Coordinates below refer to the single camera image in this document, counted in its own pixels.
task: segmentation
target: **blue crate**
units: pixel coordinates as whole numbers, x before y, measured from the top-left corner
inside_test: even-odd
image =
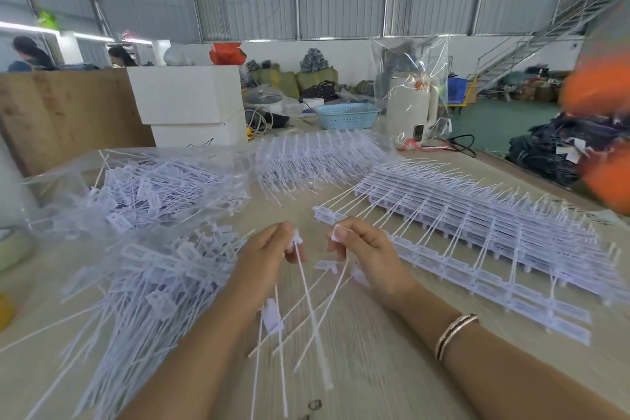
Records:
[[[449,78],[447,85],[449,87],[448,105],[463,105],[468,80],[465,78]]]
[[[323,129],[372,128],[381,110],[371,103],[343,103],[313,108]]]

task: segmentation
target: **person's left hand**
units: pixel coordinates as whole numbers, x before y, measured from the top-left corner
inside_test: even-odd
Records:
[[[273,296],[282,260],[287,257],[290,263],[297,262],[292,243],[294,231],[288,221],[274,224],[254,234],[241,248],[225,290],[252,313],[263,305],[265,299]],[[304,262],[302,246],[298,245],[298,249]]]

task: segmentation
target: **metal staircase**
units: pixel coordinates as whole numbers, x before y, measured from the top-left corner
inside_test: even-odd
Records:
[[[510,37],[492,50],[484,53],[477,60],[476,80],[480,90],[490,88],[502,76],[510,73],[514,67],[557,38],[575,32],[589,20],[593,20],[604,10],[621,0],[577,0],[534,34],[521,32],[514,37],[527,37],[514,42]]]

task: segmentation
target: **green object on light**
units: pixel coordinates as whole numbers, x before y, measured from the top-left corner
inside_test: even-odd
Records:
[[[55,16],[49,12],[40,12],[39,23],[45,29],[59,30]]]

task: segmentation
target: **forearm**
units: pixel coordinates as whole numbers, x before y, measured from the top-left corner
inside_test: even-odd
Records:
[[[460,312],[418,285],[395,307],[431,353]],[[444,366],[484,420],[627,419],[621,410],[558,370],[469,324],[447,345]]]
[[[255,312],[225,290],[118,420],[207,420],[232,353]]]

